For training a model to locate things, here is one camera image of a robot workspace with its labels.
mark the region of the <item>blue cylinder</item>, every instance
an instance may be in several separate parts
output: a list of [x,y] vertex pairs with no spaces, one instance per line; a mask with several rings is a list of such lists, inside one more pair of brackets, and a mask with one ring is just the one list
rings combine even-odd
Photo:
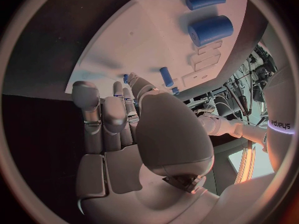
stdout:
[[179,94],[179,90],[178,90],[177,87],[174,87],[174,88],[172,88],[171,90],[172,90],[172,92],[173,92],[175,95],[178,95],[178,94]]
[[128,74],[124,74],[124,83],[127,84],[128,83]]
[[228,17],[221,15],[190,25],[188,32],[196,46],[203,46],[230,36],[234,32],[234,27]]
[[168,71],[168,68],[167,67],[162,67],[160,69],[160,73],[162,75],[162,78],[164,80],[164,83],[165,83],[166,87],[173,86],[173,80],[172,80],[171,75]]
[[205,6],[225,3],[226,0],[186,0],[187,7],[193,11]]

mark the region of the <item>blue foam roller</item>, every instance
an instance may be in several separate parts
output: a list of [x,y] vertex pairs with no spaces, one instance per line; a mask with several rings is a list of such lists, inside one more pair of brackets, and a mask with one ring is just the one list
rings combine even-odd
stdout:
[[221,15],[190,25],[188,32],[196,46],[203,46],[230,36],[234,32],[234,27],[229,18]]
[[177,87],[174,87],[174,88],[172,88],[171,90],[172,90],[172,92],[173,92],[175,95],[178,95],[178,94],[179,94],[179,90],[178,90]]
[[163,77],[163,80],[164,80],[164,83],[165,83],[166,87],[173,86],[173,80],[171,78],[171,75],[170,75],[167,67],[162,67],[160,69],[160,73],[161,73],[161,75]]
[[128,83],[128,74],[124,74],[124,83],[127,84]]
[[226,0],[186,0],[187,7],[193,11],[205,6],[225,3]]

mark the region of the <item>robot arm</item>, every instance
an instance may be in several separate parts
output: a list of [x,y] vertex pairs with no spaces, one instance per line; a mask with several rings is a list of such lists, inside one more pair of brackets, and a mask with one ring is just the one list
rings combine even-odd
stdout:
[[198,119],[208,135],[221,136],[225,133],[228,133],[236,138],[244,137],[255,143],[259,143],[263,146],[265,151],[267,150],[266,129],[244,124],[242,121],[237,119],[227,120],[222,116],[210,113],[201,115],[198,117]]

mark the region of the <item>glowing light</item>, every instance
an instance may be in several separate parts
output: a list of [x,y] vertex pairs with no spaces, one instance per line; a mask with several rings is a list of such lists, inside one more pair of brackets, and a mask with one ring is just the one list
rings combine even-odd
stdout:
[[286,134],[294,134],[295,132],[293,131],[287,131],[287,130],[281,130],[281,129],[278,129],[276,126],[272,125],[269,121],[268,121],[268,127],[270,129],[273,129],[277,132],[280,132],[280,133],[286,133]]

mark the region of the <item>white surface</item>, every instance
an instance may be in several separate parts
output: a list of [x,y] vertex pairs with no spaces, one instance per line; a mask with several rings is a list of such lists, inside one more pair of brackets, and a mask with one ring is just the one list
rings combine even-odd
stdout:
[[[246,5],[247,0],[226,0],[223,4],[190,11],[185,0],[131,0],[92,38],[74,68],[66,92],[71,93],[75,81],[84,80],[95,83],[105,98],[113,94],[113,83],[123,83],[123,75],[130,72],[163,89],[159,69],[164,66],[173,79],[178,79],[181,91],[213,79],[235,44]],[[186,85],[182,77],[194,72],[190,58],[198,54],[187,26],[217,15],[225,15],[232,21],[234,33],[222,39],[219,62],[200,74],[201,77],[208,75],[206,79]]]
[[[254,144],[253,147],[256,147],[256,156],[255,156],[252,178],[258,178],[261,176],[274,173],[270,163],[269,155],[262,150],[263,147],[260,144]],[[236,173],[239,171],[239,167],[242,159],[242,152],[243,151],[239,151],[237,153],[228,156]]]

